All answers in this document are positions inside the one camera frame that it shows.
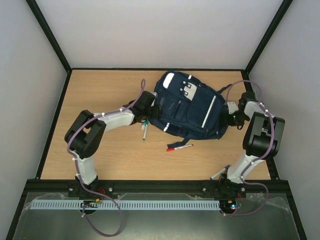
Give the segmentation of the navy blue backpack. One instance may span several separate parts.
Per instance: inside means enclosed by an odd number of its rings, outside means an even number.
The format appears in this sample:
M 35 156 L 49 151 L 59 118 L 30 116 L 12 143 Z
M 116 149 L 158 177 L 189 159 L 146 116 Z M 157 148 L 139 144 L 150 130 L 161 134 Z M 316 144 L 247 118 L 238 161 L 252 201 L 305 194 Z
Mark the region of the navy blue backpack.
M 214 90 L 198 78 L 180 71 L 165 72 L 155 85 L 156 105 L 162 109 L 159 118 L 150 123 L 161 131 L 182 138 L 168 148 L 184 146 L 189 140 L 218 140 L 227 131 L 229 114 L 220 90 Z

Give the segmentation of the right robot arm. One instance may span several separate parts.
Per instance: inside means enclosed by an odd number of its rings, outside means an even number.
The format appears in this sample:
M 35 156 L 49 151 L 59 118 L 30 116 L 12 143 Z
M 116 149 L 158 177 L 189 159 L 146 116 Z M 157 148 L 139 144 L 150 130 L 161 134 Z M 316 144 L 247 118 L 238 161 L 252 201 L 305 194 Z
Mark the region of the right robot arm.
M 218 179 L 217 191 L 223 197 L 239 194 L 248 174 L 264 160 L 277 155 L 280 149 L 286 122 L 271 114 L 253 92 L 243 93 L 237 108 L 223 118 L 224 124 L 239 130 L 246 121 L 249 125 L 242 142 L 244 152 Z

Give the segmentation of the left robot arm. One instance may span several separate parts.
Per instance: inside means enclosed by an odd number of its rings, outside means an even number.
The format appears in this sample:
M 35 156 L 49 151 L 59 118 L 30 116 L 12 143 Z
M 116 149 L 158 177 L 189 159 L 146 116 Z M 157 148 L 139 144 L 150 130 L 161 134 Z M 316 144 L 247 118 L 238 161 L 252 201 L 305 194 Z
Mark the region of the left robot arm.
M 66 132 L 64 141 L 67 143 L 67 152 L 75 162 L 76 178 L 81 184 L 89 186 L 98 179 L 94 155 L 107 132 L 161 116 L 162 107 L 156 103 L 157 96 L 155 92 L 143 91 L 137 99 L 116 110 L 80 112 Z

